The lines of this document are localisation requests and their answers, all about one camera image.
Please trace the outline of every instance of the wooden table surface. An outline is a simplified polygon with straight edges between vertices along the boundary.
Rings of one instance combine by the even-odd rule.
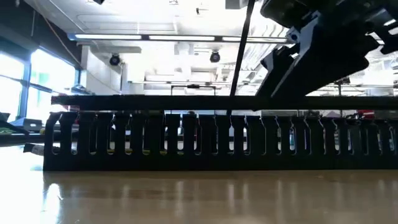
[[[42,172],[0,148],[0,223],[398,223],[398,172]]]

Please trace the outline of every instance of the black machine part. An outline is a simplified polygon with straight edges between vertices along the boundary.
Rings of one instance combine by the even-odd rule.
[[[384,42],[383,54],[398,50],[398,35],[389,31],[398,20],[398,3],[383,1],[265,1],[261,14],[289,27],[296,44],[272,51],[262,64],[268,69],[258,96],[304,97],[329,83],[368,67],[365,56]],[[298,57],[292,62],[292,54]]]

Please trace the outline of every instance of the dome camera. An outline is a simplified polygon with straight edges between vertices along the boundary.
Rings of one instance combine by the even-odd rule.
[[[213,53],[211,53],[211,55],[210,55],[210,61],[212,62],[212,63],[217,63],[217,62],[219,62],[220,61],[220,54],[218,53],[218,51],[217,50],[214,50],[213,51]]]
[[[111,60],[109,60],[109,63],[112,66],[118,66],[120,64],[120,57],[118,54],[112,54]]]

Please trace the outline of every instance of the white wall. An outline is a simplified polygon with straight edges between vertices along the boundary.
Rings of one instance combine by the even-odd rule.
[[[89,91],[97,95],[120,93],[121,74],[95,56],[89,46],[83,46],[81,64],[86,70],[82,71],[80,83]]]

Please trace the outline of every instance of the ceiling light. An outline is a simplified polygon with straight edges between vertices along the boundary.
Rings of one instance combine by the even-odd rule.
[[[184,36],[184,35],[150,35],[150,40],[189,40],[189,41],[214,41],[212,36]]]
[[[386,22],[386,23],[384,24],[384,26],[389,26],[389,25],[391,25],[391,24],[393,24],[393,23],[395,23],[395,22],[397,22],[395,19],[391,19],[390,21]]]
[[[225,42],[240,42],[241,37],[223,37]],[[248,37],[248,43],[263,44],[286,44],[287,39],[284,37]]]
[[[116,35],[116,34],[76,34],[76,39],[96,40],[141,40],[141,35]]]

